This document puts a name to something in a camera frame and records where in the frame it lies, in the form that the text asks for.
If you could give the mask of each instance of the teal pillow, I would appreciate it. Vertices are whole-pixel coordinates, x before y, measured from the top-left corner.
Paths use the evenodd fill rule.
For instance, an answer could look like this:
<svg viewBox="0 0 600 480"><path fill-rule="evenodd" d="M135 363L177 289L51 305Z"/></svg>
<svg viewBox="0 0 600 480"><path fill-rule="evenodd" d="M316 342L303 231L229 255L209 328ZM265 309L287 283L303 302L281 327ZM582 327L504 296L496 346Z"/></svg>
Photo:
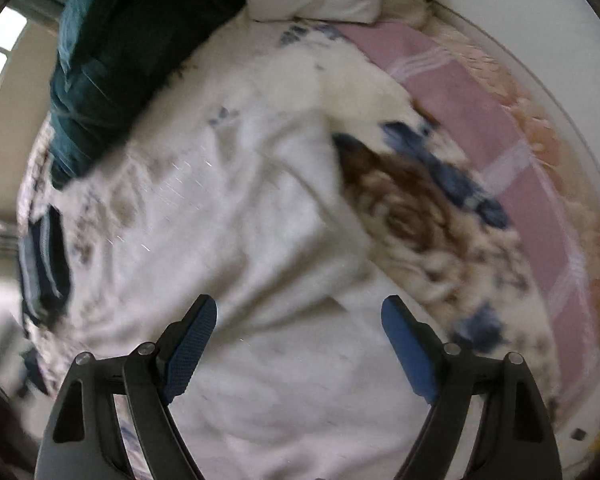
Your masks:
<svg viewBox="0 0 600 480"><path fill-rule="evenodd" d="M85 175L245 0L69 0L51 79L52 183Z"/></svg>

